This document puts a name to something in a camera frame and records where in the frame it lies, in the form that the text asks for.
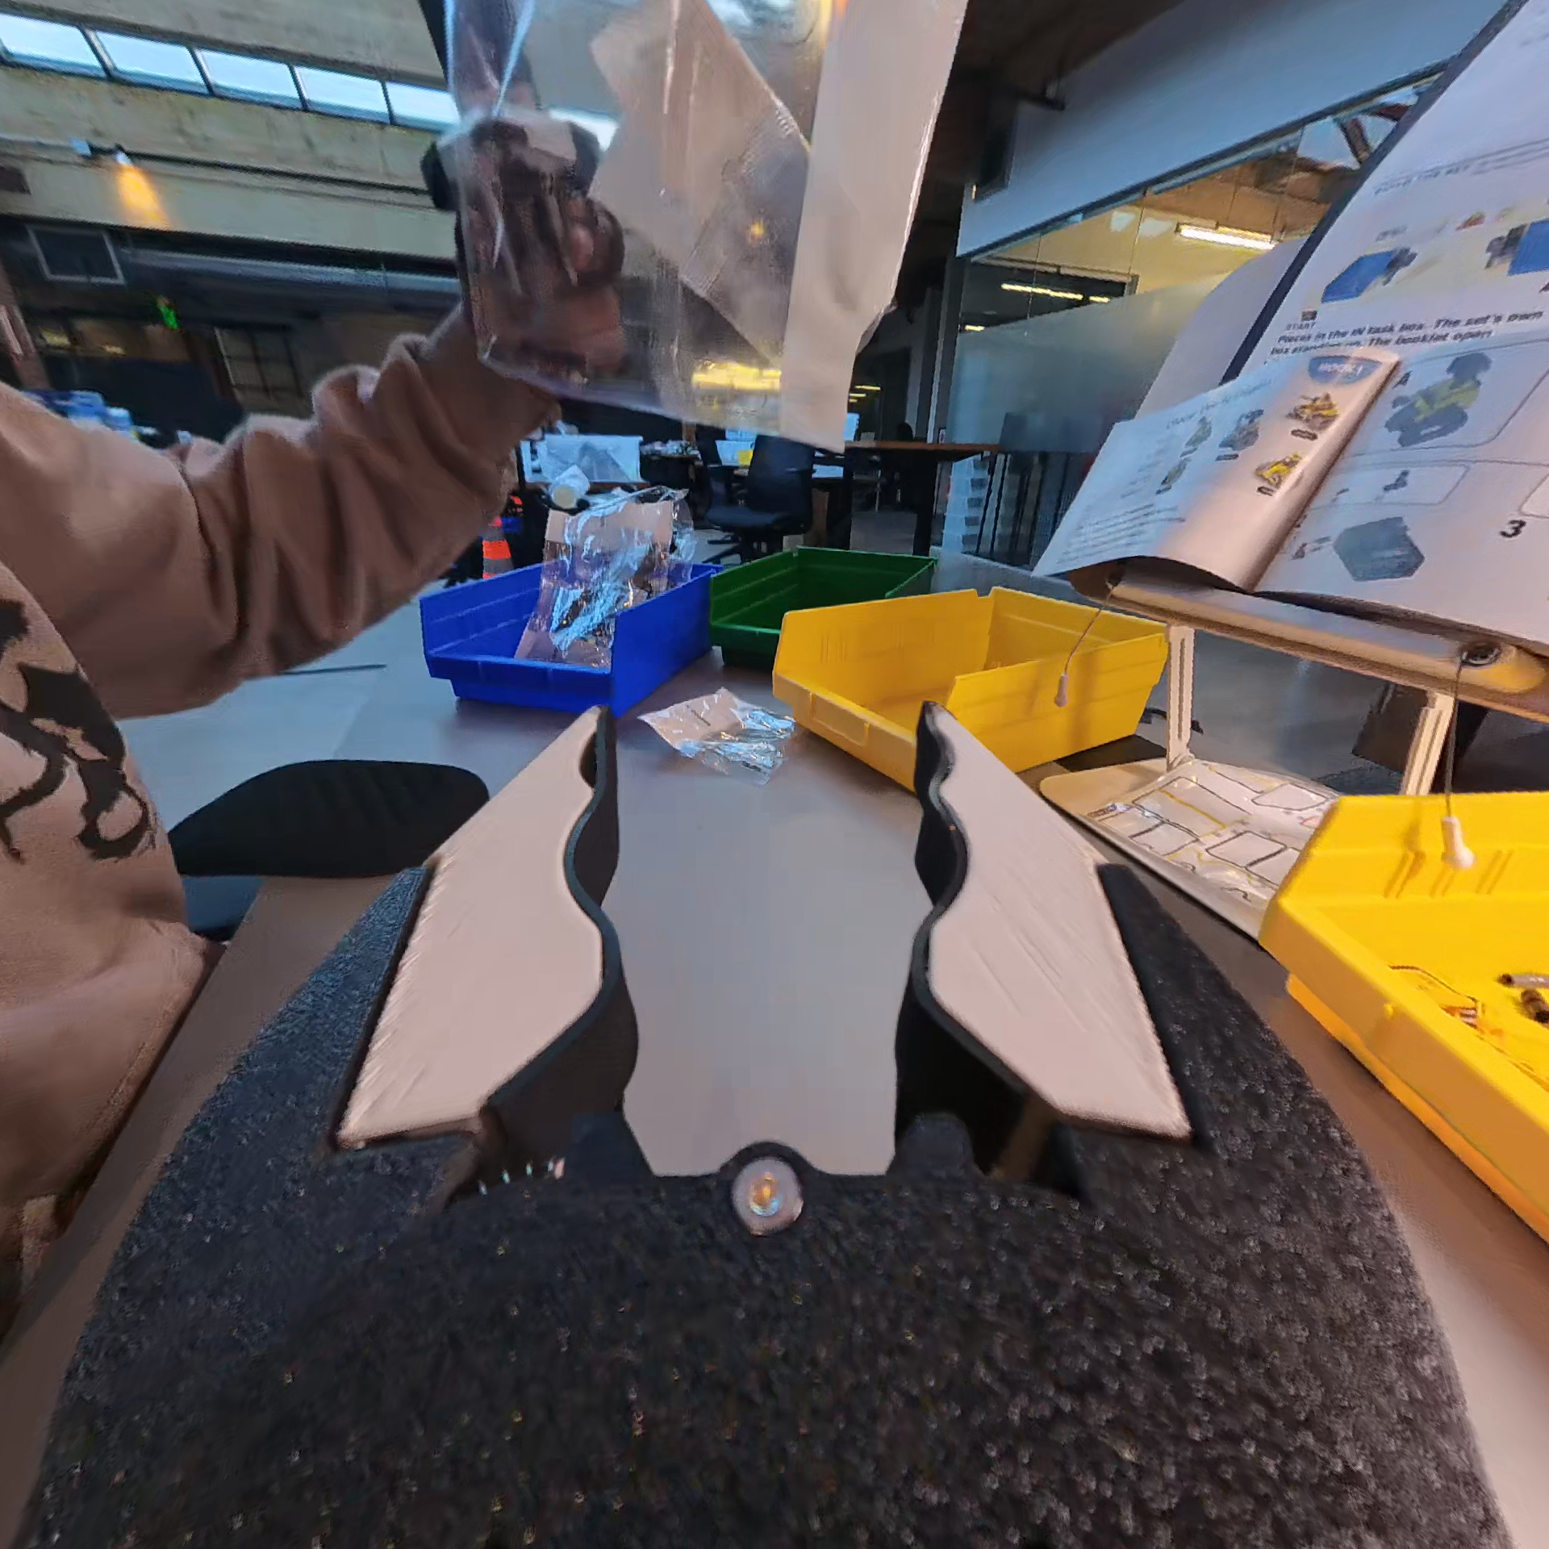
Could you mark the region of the green storage bin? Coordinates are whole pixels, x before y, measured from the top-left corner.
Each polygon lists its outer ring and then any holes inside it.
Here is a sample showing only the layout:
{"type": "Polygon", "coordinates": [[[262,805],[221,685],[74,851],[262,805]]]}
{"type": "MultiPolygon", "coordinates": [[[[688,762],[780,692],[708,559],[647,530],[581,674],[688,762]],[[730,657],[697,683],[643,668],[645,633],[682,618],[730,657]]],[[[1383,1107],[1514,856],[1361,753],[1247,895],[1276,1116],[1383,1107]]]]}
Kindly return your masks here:
{"type": "Polygon", "coordinates": [[[787,613],[927,594],[929,556],[795,548],[725,569],[710,582],[710,644],[732,668],[769,670],[787,613]]]}

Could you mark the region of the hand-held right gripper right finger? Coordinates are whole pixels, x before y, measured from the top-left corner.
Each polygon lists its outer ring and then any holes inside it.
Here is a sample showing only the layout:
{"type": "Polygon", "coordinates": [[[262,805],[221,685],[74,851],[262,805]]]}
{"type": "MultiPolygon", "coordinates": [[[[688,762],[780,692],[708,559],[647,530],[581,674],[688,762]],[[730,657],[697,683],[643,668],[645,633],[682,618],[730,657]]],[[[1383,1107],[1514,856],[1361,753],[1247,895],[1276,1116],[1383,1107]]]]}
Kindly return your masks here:
{"type": "Polygon", "coordinates": [[[915,781],[927,908],[902,998],[902,1172],[1077,1181],[1099,1150],[1191,1159],[1117,871],[939,703],[915,781]]]}

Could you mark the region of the black office chair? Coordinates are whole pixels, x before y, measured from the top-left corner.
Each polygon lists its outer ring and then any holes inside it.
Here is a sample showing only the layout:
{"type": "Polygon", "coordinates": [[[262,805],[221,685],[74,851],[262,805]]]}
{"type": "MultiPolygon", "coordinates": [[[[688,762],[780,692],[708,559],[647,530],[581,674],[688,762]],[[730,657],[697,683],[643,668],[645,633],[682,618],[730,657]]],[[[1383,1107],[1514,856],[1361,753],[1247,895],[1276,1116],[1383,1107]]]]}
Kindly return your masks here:
{"type": "Polygon", "coordinates": [[[749,565],[784,552],[789,537],[811,532],[817,453],[802,441],[763,434],[752,441],[741,493],[728,484],[725,499],[714,500],[706,513],[710,530],[723,535],[710,554],[712,565],[749,565]]]}

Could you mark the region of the beige booklet stand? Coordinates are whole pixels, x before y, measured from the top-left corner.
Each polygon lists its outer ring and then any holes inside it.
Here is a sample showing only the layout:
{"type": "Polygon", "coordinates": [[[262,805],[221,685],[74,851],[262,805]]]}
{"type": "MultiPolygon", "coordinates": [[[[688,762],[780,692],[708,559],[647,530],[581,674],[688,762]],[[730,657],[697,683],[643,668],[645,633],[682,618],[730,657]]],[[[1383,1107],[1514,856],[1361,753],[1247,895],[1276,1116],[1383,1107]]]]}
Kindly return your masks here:
{"type": "MultiPolygon", "coordinates": [[[[1208,386],[1211,364],[1221,366],[1226,379],[1243,373],[1226,347],[1237,346],[1247,353],[1254,349],[1293,283],[1296,266],[1309,253],[1311,240],[1298,239],[1224,281],[1186,325],[1143,408],[1169,408],[1182,401],[1186,388],[1208,386]]],[[[1097,814],[1132,801],[1158,777],[1187,766],[1199,633],[1422,692],[1424,713],[1411,735],[1400,784],[1405,797],[1425,795],[1436,770],[1453,762],[1457,746],[1451,736],[1459,729],[1460,705],[1501,709],[1545,724],[1545,626],[1536,635],[1523,635],[1414,617],[1313,609],[1171,578],[1140,561],[1128,563],[1123,576],[1112,583],[1110,602],[1167,628],[1165,757],[1049,777],[1040,795],[1090,834],[1158,875],[1165,875],[1176,862],[1156,858],[1132,840],[1101,829],[1097,814]]]]}

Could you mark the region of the yellow bin with bricks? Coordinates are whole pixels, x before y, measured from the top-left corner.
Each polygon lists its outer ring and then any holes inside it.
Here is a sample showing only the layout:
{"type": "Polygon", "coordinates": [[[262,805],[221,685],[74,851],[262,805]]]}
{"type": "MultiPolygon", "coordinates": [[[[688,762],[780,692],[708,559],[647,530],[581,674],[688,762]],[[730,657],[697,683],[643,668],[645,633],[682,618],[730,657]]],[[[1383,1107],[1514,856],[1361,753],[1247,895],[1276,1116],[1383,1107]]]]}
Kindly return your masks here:
{"type": "Polygon", "coordinates": [[[1547,1236],[1547,795],[1342,797],[1259,945],[1388,1096],[1547,1236]]]}

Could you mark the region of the blue storage bin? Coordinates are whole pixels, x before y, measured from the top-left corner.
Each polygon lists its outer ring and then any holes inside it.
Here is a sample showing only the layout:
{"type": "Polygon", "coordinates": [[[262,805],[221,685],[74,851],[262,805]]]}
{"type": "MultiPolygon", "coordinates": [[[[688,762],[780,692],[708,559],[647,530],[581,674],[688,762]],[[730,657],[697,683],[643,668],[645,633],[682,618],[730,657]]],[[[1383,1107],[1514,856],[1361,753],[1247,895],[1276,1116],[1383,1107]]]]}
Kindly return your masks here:
{"type": "Polygon", "coordinates": [[[717,574],[714,565],[695,565],[680,587],[623,611],[608,668],[516,657],[538,602],[542,567],[442,589],[419,602],[424,665],[461,701],[625,714],[710,650],[710,582],[717,574]]]}

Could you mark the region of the yellow storage bin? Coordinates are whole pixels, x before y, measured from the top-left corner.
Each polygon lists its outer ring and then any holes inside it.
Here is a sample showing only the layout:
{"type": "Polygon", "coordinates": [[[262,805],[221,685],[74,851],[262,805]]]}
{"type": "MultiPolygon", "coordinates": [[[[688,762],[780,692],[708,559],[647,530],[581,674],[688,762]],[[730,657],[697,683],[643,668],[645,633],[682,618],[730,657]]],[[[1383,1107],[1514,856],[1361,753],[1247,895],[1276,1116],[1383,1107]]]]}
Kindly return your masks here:
{"type": "Polygon", "coordinates": [[[787,613],[771,687],[798,727],[913,788],[924,705],[1022,773],[1134,735],[1167,659],[1143,618],[961,591],[787,613]]]}

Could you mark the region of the small clear bag white label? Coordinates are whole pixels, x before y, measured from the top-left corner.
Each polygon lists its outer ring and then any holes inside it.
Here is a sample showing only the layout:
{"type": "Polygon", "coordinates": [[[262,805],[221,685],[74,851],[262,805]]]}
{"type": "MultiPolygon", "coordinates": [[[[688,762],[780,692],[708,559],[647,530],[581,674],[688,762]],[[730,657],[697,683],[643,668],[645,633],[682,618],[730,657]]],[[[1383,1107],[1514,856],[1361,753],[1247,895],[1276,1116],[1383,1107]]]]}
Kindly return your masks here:
{"type": "Polygon", "coordinates": [[[638,718],[679,759],[721,775],[767,784],[784,766],[793,718],[721,689],[638,718]]]}

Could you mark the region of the grey desk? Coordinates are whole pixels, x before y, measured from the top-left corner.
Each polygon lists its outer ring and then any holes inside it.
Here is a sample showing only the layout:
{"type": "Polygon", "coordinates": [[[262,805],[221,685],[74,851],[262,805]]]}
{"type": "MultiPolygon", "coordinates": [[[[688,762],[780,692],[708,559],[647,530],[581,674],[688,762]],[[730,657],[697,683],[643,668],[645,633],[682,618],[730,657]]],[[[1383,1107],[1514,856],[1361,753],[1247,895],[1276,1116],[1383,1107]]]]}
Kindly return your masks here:
{"type": "MultiPolygon", "coordinates": [[[[114,707],[166,827],[282,764],[465,768],[500,792],[568,716],[455,703],[404,607],[348,648],[181,713],[114,707]]],[[[607,914],[642,1052],[625,1111],[649,1161],[704,1174],[756,1140],[835,1174],[892,1150],[894,1030],[927,899],[913,794],[798,735],[760,786],[618,731],[621,860],[607,914]]],[[[1453,1351],[1516,1546],[1545,1546],[1545,1242],[1346,1056],[1247,937],[1171,888],[1152,895],[1261,1015],[1365,1151],[1453,1351]]],[[[4,1347],[4,1546],[17,1542],[74,1339],[181,1126],[264,1020],[378,899],[382,882],[277,882],[243,921],[136,1124],[44,1262],[4,1347]]]]}

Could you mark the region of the instruction booklet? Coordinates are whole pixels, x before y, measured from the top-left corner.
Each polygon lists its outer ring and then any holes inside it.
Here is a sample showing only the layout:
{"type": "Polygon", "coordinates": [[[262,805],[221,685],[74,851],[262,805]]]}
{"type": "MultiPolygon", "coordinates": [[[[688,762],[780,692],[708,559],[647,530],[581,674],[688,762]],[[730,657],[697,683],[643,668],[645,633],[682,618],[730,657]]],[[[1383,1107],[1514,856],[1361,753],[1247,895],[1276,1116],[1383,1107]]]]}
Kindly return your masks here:
{"type": "Polygon", "coordinates": [[[1038,576],[1151,563],[1545,648],[1545,110],[1521,4],[1306,248],[1241,373],[1114,429],[1038,576]]]}

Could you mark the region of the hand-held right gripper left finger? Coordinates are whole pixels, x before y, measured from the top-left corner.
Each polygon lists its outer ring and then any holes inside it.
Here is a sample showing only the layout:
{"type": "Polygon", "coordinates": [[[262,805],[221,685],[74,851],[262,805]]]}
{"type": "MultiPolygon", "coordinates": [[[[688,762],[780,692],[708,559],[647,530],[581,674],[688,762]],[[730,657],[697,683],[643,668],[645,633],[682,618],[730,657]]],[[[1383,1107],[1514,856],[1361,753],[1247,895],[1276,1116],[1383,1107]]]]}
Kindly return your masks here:
{"type": "Polygon", "coordinates": [[[584,711],[431,856],[341,1150],[468,1137],[490,1159],[559,1159],[577,1122],[621,1109],[618,855],[614,718],[584,711]]]}

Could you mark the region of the white printed sheet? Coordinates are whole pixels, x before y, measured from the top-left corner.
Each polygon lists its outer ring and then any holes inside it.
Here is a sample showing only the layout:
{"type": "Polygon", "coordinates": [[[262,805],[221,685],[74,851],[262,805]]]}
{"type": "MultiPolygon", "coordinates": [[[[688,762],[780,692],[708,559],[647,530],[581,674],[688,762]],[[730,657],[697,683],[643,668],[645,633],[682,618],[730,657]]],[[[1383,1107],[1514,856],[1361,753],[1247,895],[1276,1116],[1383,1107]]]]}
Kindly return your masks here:
{"type": "Polygon", "coordinates": [[[1057,773],[1038,790],[1248,939],[1341,801],[1317,783],[1193,757],[1057,773]]]}

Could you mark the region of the person's left forearm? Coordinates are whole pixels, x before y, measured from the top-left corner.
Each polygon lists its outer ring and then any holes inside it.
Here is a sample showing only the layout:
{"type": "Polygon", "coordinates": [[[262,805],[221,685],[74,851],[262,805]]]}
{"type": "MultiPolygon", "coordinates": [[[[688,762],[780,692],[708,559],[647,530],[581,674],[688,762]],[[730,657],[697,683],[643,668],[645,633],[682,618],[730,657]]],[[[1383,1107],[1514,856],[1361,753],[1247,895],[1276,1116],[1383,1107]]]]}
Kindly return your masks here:
{"type": "Polygon", "coordinates": [[[347,646],[481,534],[553,410],[463,314],[324,377],[308,419],[168,453],[5,386],[4,736],[46,707],[199,709],[347,646]]]}

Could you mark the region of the wooden top background desk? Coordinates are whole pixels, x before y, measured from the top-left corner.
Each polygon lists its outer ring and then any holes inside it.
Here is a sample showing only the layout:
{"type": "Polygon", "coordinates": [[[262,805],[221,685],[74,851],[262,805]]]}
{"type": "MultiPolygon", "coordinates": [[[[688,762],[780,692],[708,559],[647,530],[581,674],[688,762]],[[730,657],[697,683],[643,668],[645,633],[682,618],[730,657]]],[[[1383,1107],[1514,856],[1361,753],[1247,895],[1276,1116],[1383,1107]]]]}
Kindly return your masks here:
{"type": "Polygon", "coordinates": [[[905,495],[909,497],[907,510],[915,515],[913,539],[909,554],[927,558],[933,547],[933,532],[937,523],[937,478],[942,469],[953,469],[959,464],[974,460],[988,460],[990,475],[998,467],[1014,458],[1016,453],[999,443],[974,443],[974,441],[929,441],[929,440],[881,440],[881,441],[846,441],[841,458],[844,475],[852,475],[863,460],[881,458],[892,460],[904,471],[905,495]]]}

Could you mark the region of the large clear bag white label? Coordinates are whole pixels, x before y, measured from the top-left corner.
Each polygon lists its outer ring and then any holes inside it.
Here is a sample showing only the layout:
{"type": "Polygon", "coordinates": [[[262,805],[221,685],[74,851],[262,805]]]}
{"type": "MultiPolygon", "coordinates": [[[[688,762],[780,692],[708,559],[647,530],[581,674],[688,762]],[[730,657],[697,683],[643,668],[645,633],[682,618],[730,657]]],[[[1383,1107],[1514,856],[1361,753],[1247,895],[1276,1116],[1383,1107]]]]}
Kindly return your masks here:
{"type": "Polygon", "coordinates": [[[865,342],[894,299],[964,3],[457,3],[441,60],[455,156],[513,121],[603,146],[623,239],[620,410],[843,453],[865,342]]]}

